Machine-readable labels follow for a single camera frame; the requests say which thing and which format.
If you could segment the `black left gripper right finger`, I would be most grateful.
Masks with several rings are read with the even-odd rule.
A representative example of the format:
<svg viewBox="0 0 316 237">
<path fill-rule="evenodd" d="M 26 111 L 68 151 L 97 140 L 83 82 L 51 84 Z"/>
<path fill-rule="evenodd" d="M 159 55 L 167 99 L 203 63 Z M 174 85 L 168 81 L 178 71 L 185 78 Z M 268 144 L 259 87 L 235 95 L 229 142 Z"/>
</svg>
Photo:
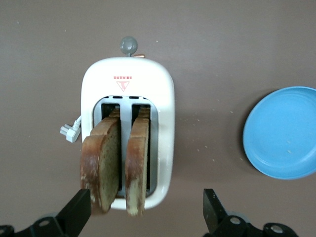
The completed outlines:
<svg viewBox="0 0 316 237">
<path fill-rule="evenodd" d="M 203 191 L 203 216 L 211 237 L 245 237 L 247 223 L 239 216 L 229 215 L 213 189 Z"/>
</svg>

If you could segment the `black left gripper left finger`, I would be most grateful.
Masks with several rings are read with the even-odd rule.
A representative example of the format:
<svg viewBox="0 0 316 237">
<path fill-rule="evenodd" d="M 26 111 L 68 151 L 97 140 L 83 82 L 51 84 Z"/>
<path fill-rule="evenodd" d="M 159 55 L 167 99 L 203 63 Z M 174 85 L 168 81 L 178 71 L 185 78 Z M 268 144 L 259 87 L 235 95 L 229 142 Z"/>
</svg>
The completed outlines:
<svg viewBox="0 0 316 237">
<path fill-rule="evenodd" d="M 31 227 L 31 236 L 77 237 L 90 215 L 90 190 L 81 189 L 56 216 L 37 220 Z"/>
</svg>

